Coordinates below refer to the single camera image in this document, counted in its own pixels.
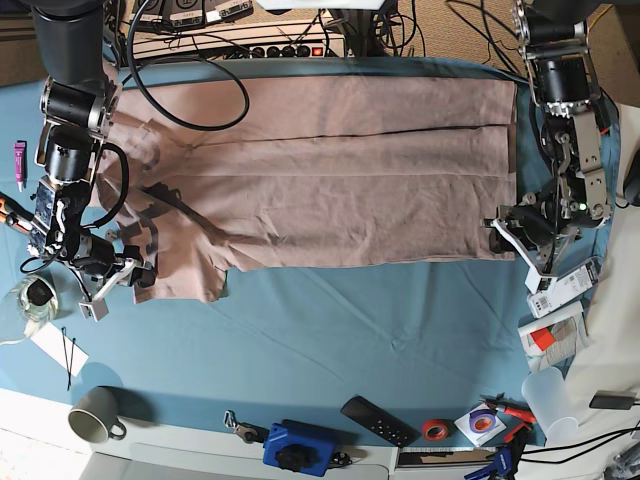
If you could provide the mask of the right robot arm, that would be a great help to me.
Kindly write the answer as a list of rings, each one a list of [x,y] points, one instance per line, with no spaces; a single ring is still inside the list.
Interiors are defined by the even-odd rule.
[[[45,174],[35,193],[28,251],[45,266],[59,262],[76,278],[89,276],[106,293],[113,284],[148,288],[155,272],[136,246],[118,253],[94,230],[111,222],[125,204],[129,165],[125,152],[108,141],[121,86],[103,62],[104,4],[101,1],[29,2],[36,40],[48,78],[40,100],[44,116],[35,161]],[[121,167],[115,205],[86,224],[104,153]]]

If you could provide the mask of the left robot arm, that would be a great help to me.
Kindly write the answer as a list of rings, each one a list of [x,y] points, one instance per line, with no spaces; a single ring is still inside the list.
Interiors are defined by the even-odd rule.
[[[585,228],[610,218],[601,137],[611,120],[604,104],[585,20],[551,19],[536,1],[517,1],[513,19],[530,88],[529,120],[551,178],[492,221],[492,247],[514,251],[548,279],[562,251]]]

